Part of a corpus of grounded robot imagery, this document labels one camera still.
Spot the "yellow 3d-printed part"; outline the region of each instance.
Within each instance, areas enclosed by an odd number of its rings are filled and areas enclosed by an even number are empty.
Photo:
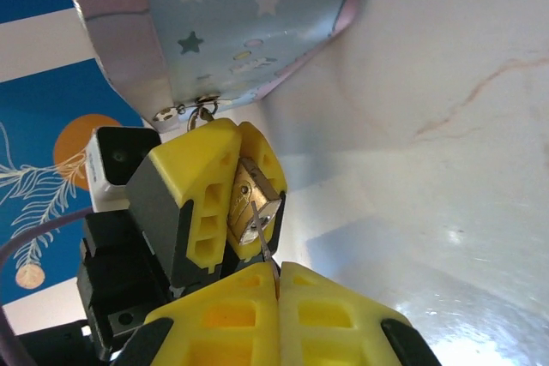
[[[223,260],[241,132],[219,119],[154,148],[149,158],[179,208],[193,200],[187,257],[212,273]]]
[[[257,263],[151,312],[172,329],[151,366],[279,366],[278,308],[268,263]]]
[[[263,175],[273,185],[276,193],[287,192],[288,187],[284,171],[275,152],[268,144],[265,136],[251,123],[242,122],[238,129],[242,134],[242,145],[240,147],[240,157],[252,159],[259,167]],[[272,219],[270,224],[263,231],[265,240],[268,242],[273,236],[275,220]],[[236,252],[239,259],[246,260],[257,255],[261,251],[261,243],[259,238],[251,243],[238,244],[238,239],[231,231],[227,233],[227,240],[231,244],[232,249]]]
[[[380,324],[406,317],[297,263],[282,264],[279,315],[282,366],[401,366]]]

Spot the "marble surface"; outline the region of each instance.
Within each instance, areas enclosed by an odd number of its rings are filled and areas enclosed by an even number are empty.
[[[549,358],[549,0],[363,0],[258,107],[278,258],[402,311],[444,365]]]

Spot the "blue poster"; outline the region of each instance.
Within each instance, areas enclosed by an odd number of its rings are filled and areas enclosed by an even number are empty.
[[[0,27],[69,7],[70,0],[0,0]],[[142,122],[94,60],[0,82],[0,243],[90,206],[84,147],[94,128],[118,124]],[[81,227],[19,249],[2,272],[2,302],[75,277]]]

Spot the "black cable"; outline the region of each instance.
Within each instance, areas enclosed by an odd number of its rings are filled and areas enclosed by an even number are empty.
[[[31,242],[35,237],[44,235],[48,231],[68,225],[76,220],[83,219],[87,214],[93,212],[91,207],[85,208],[60,218],[47,221],[42,225],[24,231],[21,235],[10,239],[0,248],[0,272],[2,272],[3,266],[6,264],[9,257],[21,246]],[[9,325],[2,304],[0,304],[0,356],[2,356],[4,362],[6,362],[8,366],[37,366],[21,341],[15,336],[13,329]]]

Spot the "dark blue star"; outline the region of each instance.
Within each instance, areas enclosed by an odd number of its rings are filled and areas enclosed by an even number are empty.
[[[180,39],[178,40],[178,43],[181,47],[183,47],[183,50],[181,50],[182,55],[188,51],[200,53],[200,48],[198,46],[201,43],[204,43],[204,39],[197,38],[196,33],[191,32],[187,39]]]

